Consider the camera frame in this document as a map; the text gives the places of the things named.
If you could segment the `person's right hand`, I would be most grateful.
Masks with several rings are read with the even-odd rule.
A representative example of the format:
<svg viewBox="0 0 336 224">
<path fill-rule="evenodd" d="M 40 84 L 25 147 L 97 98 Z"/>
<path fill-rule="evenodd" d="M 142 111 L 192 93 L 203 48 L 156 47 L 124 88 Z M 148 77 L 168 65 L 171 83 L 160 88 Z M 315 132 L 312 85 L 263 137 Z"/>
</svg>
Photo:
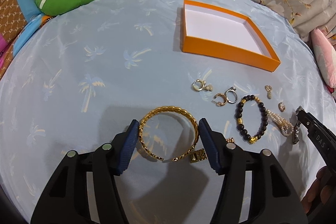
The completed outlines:
<svg viewBox="0 0 336 224">
<path fill-rule="evenodd" d="M 321 202 L 325 204 L 330 198 L 330 196 L 332 195 L 333 191 L 331 187 L 329 187 L 328 185 L 324 186 L 321 189 L 322 178 L 325 175 L 326 171 L 327 171 L 327 166 L 324 166 L 317 172 L 316 179 L 314 180 L 313 184 L 311 184 L 311 187 L 306 192 L 306 195 L 304 196 L 304 198 L 301 200 L 301 204 L 303 206 L 305 213 L 309 212 L 311 208 L 311 204 L 317 196 L 319 196 L 321 199 Z"/>
</svg>

